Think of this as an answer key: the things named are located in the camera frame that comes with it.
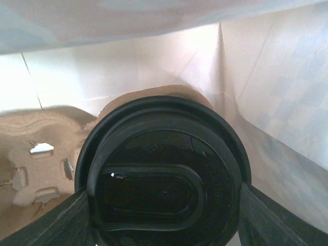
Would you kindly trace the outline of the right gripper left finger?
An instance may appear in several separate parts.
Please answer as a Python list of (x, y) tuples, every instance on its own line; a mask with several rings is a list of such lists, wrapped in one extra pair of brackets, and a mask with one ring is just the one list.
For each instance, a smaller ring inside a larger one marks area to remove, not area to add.
[(86, 190), (77, 191), (36, 221), (2, 239), (1, 245), (96, 245)]

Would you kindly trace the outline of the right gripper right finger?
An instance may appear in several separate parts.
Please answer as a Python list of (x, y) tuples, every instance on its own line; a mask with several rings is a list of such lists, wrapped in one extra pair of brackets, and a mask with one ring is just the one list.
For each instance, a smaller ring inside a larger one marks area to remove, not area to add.
[(327, 233), (249, 183), (241, 188), (238, 234), (241, 245), (327, 245)]

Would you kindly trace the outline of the cardboard cup carrier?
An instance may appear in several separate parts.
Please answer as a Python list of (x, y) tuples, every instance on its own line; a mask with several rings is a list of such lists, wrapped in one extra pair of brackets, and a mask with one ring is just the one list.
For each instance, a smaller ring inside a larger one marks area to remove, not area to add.
[(111, 97), (97, 116), (75, 107), (21, 111), (1, 117), (1, 238), (51, 211), (74, 192), (80, 150), (97, 123), (119, 106), (147, 96), (209, 100), (172, 85)]

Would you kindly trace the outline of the single black cup lid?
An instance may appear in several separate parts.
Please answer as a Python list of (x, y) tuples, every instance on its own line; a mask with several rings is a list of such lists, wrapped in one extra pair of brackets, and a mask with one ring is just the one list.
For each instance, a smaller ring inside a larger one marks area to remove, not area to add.
[(226, 245), (251, 182), (247, 152), (208, 107), (150, 96), (107, 114), (77, 159), (97, 245)]

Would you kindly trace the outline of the blue checkered paper bag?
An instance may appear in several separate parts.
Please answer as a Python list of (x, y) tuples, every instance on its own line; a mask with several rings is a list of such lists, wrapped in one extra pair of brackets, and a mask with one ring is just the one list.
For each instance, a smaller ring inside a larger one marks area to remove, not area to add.
[(327, 230), (327, 1), (1, 1), (1, 114), (96, 116), (168, 85), (205, 96), (254, 185)]

